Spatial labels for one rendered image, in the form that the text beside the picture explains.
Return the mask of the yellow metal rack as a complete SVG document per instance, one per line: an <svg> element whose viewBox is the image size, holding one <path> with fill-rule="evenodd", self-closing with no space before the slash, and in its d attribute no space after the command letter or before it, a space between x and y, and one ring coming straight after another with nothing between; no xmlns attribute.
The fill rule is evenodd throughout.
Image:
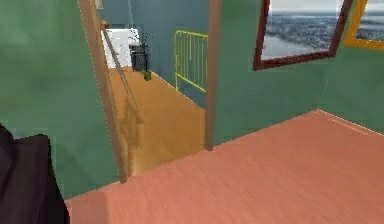
<svg viewBox="0 0 384 224"><path fill-rule="evenodd" d="M208 35L186 30L174 33L175 88L183 80L197 90L206 92Z"/></svg>

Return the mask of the black bin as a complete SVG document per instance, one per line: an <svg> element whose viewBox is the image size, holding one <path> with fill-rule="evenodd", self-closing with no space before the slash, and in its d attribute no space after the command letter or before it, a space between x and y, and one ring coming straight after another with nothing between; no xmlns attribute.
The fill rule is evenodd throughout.
<svg viewBox="0 0 384 224"><path fill-rule="evenodd" d="M133 42L129 45L131 64L134 71L145 71L149 67L149 50L146 44Z"/></svg>

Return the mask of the white cabinet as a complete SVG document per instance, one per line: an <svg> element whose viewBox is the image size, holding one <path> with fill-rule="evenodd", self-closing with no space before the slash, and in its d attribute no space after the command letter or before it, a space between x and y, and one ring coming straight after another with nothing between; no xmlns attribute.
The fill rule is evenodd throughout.
<svg viewBox="0 0 384 224"><path fill-rule="evenodd" d="M134 28L107 29L112 47L122 67L131 66L129 45L139 41L138 30Z"/></svg>

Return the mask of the red framed landscape picture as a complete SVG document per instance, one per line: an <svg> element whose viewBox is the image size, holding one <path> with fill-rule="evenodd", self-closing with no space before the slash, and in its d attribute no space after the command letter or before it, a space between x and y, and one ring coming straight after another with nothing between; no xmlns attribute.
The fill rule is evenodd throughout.
<svg viewBox="0 0 384 224"><path fill-rule="evenodd" d="M353 0L262 0L253 70L336 55Z"/></svg>

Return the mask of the yellow framed landscape picture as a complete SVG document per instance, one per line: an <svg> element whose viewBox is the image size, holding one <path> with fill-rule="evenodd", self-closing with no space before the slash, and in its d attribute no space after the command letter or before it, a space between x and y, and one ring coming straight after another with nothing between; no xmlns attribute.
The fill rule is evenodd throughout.
<svg viewBox="0 0 384 224"><path fill-rule="evenodd" d="M354 0L343 45L384 51L384 0Z"/></svg>

